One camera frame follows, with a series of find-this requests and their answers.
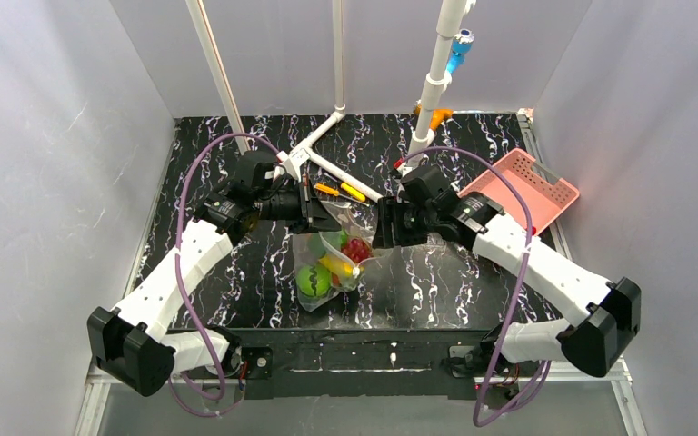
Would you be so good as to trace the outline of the clear polka dot zip bag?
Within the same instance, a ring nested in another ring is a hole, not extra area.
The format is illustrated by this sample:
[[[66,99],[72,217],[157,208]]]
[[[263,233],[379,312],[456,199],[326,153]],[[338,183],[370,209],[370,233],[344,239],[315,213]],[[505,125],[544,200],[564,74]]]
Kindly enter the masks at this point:
[[[328,212],[341,229],[335,232],[296,234],[294,277],[299,304],[308,312],[354,291],[366,273],[380,267],[389,249],[373,248],[373,233],[360,225],[347,202],[328,202]]]

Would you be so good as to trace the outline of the yellow handled screwdriver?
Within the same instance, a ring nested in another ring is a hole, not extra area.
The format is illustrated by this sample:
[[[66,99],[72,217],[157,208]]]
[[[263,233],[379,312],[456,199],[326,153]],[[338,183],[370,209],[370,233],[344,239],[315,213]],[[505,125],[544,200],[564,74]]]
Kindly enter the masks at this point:
[[[333,186],[330,186],[330,187],[333,187],[333,188],[341,191],[342,193],[347,193],[347,194],[353,196],[354,198],[357,198],[361,201],[366,202],[367,197],[363,193],[361,193],[359,190],[354,188],[352,185],[350,185],[349,183],[343,182],[340,179],[338,179],[337,177],[335,177],[329,173],[326,173],[325,176],[336,184],[336,187],[333,187]]]

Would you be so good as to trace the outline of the yellow toy banana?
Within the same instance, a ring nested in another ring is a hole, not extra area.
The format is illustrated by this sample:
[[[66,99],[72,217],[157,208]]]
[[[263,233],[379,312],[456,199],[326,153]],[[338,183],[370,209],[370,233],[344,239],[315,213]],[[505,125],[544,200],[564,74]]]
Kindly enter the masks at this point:
[[[346,262],[332,254],[325,255],[318,262],[339,280],[354,278],[354,265],[351,262]]]

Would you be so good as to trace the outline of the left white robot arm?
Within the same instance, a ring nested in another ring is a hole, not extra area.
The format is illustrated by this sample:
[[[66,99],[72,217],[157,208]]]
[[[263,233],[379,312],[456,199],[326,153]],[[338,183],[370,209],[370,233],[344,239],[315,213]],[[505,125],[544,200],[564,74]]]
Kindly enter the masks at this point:
[[[235,374],[243,363],[238,336],[223,327],[168,328],[204,277],[261,221],[283,222],[296,234],[341,228],[307,176],[286,173],[268,152],[243,154],[233,175],[188,223],[179,223],[174,247],[141,284],[112,309],[91,313],[86,325],[95,366],[144,397],[200,367]]]

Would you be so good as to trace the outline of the green toy bell pepper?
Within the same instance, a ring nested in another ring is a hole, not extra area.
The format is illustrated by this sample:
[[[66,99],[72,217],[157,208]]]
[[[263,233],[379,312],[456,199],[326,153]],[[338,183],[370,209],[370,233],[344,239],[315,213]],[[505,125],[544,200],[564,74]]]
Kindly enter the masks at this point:
[[[347,243],[348,233],[344,230],[339,232],[313,233],[309,235],[307,247],[309,253],[316,259],[324,257],[328,248],[332,247],[340,251]]]

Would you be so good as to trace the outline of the orange object at back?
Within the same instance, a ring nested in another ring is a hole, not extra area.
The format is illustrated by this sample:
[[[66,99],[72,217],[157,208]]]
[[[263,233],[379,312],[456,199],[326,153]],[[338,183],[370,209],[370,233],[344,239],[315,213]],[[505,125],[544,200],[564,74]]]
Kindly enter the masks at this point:
[[[440,127],[440,125],[443,122],[446,122],[448,119],[452,118],[454,115],[454,110],[452,109],[447,109],[447,108],[439,108],[435,109],[433,111],[430,123],[429,123],[429,129],[436,132],[437,129]]]

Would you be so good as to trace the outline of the orange handled screwdriver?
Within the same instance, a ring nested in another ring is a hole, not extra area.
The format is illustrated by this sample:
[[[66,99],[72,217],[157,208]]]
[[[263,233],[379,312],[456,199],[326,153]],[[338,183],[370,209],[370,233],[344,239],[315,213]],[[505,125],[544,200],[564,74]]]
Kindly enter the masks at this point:
[[[351,196],[347,193],[342,193],[341,191],[339,191],[333,187],[327,186],[325,184],[322,184],[322,183],[317,183],[314,186],[314,188],[320,193],[325,193],[327,195],[331,195],[331,196],[337,197],[337,198],[342,198],[342,199],[348,200],[350,202],[358,203],[361,205],[365,205],[365,206],[368,205],[367,202],[364,202],[364,201],[361,201],[357,198],[354,198],[353,196]]]

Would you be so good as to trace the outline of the green toy watermelon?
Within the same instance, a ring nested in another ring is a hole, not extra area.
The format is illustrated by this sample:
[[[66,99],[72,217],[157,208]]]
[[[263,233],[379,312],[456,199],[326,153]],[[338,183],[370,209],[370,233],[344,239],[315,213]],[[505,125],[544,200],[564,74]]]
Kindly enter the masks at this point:
[[[321,264],[304,265],[296,275],[299,292],[309,298],[325,297],[332,284],[332,274]]]

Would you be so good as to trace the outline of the pink plastic basket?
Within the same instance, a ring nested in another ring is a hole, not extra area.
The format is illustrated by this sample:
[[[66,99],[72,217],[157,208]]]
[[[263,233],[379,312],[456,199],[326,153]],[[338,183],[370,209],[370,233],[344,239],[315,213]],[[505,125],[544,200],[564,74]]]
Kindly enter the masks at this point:
[[[554,176],[520,148],[511,150],[494,163],[493,168],[510,182],[525,201],[535,235],[547,229],[580,196],[576,187]],[[523,228],[527,226],[523,207],[495,173],[485,170],[459,194],[465,196],[471,192],[481,193],[499,203]]]

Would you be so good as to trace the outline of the blue hanging bottle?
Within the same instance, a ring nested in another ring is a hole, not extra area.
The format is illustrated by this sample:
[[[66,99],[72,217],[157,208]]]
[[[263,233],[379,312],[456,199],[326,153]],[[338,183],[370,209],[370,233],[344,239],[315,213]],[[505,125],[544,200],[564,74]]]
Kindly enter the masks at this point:
[[[454,37],[449,59],[446,64],[446,72],[449,75],[453,75],[455,71],[464,64],[465,57],[471,50],[474,39],[474,33],[465,28],[461,29]]]

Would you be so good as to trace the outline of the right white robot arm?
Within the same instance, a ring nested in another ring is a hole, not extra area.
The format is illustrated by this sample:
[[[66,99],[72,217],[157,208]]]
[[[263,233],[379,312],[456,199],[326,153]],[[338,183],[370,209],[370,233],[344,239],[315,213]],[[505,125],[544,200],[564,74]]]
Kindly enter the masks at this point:
[[[569,362],[605,376],[640,331],[642,290],[627,277],[611,281],[585,270],[527,231],[493,198],[459,194],[437,167],[402,179],[403,196],[377,204],[376,249],[426,243],[432,233],[515,274],[562,315],[551,322],[512,322],[484,336],[483,352],[504,363]]]

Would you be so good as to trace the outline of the red toy grapes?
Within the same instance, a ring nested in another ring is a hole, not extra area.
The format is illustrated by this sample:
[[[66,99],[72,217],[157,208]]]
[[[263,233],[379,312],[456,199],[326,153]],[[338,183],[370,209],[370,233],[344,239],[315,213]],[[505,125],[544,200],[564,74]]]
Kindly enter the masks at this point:
[[[346,256],[352,264],[359,265],[361,262],[373,256],[372,247],[361,238],[351,238],[342,247],[341,253]]]

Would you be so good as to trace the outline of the white pvc pipe frame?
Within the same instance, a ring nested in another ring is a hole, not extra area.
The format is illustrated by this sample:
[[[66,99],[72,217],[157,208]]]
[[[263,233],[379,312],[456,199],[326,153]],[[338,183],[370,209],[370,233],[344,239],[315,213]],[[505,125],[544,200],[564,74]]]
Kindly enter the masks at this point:
[[[214,32],[202,1],[187,1],[186,8],[191,17],[195,32],[203,49],[204,57],[214,80],[214,85],[221,99],[221,104],[228,123],[235,134],[244,132],[240,112],[235,102],[232,87],[229,83],[224,63],[220,55]],[[436,26],[436,42],[429,72],[425,77],[424,88],[420,97],[421,108],[417,116],[413,137],[407,151],[410,154],[425,151],[434,140],[434,131],[429,129],[429,123],[443,91],[452,82],[453,76],[446,72],[446,64],[451,52],[454,37],[461,29],[461,23],[466,15],[475,7],[475,1],[443,1],[441,4]],[[314,150],[314,144],[321,139],[332,127],[345,118],[344,92],[344,3],[332,2],[332,30],[334,52],[334,110],[325,121],[308,134],[294,148],[302,147],[309,153],[308,163],[313,163],[343,182],[347,182],[363,193],[367,199],[376,203],[381,195],[359,181],[346,171],[340,169]]]

